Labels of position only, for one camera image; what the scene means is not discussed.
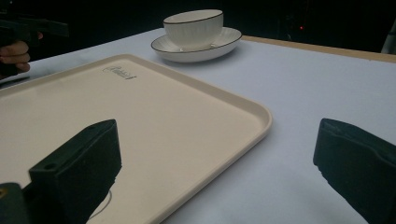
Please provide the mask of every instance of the cup and saucer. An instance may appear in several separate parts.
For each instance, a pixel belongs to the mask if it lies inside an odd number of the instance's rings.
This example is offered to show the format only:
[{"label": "cup and saucer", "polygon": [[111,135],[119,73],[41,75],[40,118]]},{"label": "cup and saucer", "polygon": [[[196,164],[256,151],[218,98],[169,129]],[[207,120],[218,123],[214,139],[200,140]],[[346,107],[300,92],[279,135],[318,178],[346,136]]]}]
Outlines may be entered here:
[{"label": "cup and saucer", "polygon": [[216,9],[184,12],[163,21],[166,35],[151,43],[165,60],[195,63],[231,52],[242,37],[240,31],[223,27],[223,13]]}]

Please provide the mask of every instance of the table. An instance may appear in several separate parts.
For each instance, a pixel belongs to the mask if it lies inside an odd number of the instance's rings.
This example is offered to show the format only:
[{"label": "table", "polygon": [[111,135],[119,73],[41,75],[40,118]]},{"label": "table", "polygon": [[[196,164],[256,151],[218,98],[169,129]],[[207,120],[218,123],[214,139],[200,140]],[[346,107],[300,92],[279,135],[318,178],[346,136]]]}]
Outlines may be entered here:
[{"label": "table", "polygon": [[151,41],[161,35],[164,29],[159,28],[35,61],[21,77],[35,79],[128,53],[242,95],[272,111],[269,134],[163,223],[366,223],[328,185],[313,164],[313,155],[323,118],[357,125],[396,144],[393,55],[347,50],[353,54],[345,56],[340,55],[344,49],[326,53],[322,47],[306,46],[314,48],[308,50],[301,44],[244,36],[223,57],[172,63],[150,48]]}]

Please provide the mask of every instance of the tray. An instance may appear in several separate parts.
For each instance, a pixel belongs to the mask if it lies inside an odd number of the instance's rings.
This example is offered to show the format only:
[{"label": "tray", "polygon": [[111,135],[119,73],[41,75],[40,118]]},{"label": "tray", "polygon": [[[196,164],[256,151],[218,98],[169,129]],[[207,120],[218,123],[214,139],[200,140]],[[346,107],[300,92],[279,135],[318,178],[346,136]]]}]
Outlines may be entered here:
[{"label": "tray", "polygon": [[83,128],[117,121],[122,169],[90,224],[161,222],[272,125],[264,105],[134,55],[2,89],[0,114],[0,180],[22,187]]}]

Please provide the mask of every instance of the person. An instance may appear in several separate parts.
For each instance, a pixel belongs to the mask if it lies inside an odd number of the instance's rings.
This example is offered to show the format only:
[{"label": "person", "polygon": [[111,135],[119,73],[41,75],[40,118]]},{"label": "person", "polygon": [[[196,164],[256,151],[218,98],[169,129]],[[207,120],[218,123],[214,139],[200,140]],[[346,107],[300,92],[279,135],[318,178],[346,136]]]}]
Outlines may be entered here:
[{"label": "person", "polygon": [[[38,39],[43,38],[42,33],[38,33]],[[0,48],[0,63],[13,63],[17,67],[18,73],[25,73],[30,70],[29,46],[26,42],[17,40],[11,45]],[[0,80],[6,78],[0,74]]]}]

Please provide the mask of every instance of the teacup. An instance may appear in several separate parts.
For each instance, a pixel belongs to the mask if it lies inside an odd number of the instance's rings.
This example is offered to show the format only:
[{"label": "teacup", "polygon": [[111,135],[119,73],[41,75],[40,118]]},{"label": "teacup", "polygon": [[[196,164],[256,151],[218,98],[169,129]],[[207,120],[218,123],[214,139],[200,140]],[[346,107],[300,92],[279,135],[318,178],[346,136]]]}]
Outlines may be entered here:
[{"label": "teacup", "polygon": [[168,38],[180,50],[210,48],[223,27],[223,12],[203,9],[179,13],[163,20]]}]

